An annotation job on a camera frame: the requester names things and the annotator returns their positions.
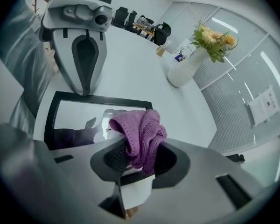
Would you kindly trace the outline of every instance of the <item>flower vase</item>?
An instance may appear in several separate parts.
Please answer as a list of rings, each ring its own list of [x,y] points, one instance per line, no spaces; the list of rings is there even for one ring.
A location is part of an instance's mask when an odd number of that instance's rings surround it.
[[[192,56],[170,68],[167,75],[168,81],[176,88],[182,87],[190,81],[199,66],[209,57],[207,50],[199,47]]]

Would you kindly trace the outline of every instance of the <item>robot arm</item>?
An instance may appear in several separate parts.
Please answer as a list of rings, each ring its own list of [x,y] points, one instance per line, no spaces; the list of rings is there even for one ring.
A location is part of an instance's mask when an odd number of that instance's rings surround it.
[[[91,92],[103,68],[111,1],[50,0],[42,18],[40,40],[50,42],[60,72],[79,95]]]

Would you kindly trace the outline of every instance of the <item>white desk surface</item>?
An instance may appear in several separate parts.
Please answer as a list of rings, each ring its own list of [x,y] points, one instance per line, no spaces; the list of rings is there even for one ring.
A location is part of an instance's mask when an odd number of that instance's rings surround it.
[[[217,127],[208,104],[192,79],[182,88],[166,78],[171,54],[156,55],[157,45],[111,26],[106,32],[107,58],[93,95],[150,101],[161,116],[168,137],[208,147]],[[72,92],[57,73],[43,96],[35,122],[34,139],[43,140],[49,108],[56,91]]]

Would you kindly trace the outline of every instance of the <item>black slot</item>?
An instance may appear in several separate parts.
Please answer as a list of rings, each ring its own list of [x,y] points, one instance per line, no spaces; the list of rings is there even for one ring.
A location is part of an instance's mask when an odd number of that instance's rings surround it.
[[[67,28],[63,29],[63,38],[68,38]]]
[[[230,175],[217,177],[216,180],[237,209],[240,209],[251,201],[251,198]]]
[[[74,157],[71,155],[65,155],[65,156],[57,157],[54,160],[56,163],[61,163],[61,162],[65,162],[65,161],[73,159],[73,158]]]

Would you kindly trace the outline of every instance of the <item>purple knitted cloth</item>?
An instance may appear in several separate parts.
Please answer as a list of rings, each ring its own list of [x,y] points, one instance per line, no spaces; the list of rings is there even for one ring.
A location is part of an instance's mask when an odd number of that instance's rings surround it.
[[[126,153],[132,157],[133,167],[143,167],[144,174],[151,174],[158,146],[167,137],[165,128],[160,125],[159,113],[132,110],[118,114],[109,123],[113,130],[126,136],[129,142]]]

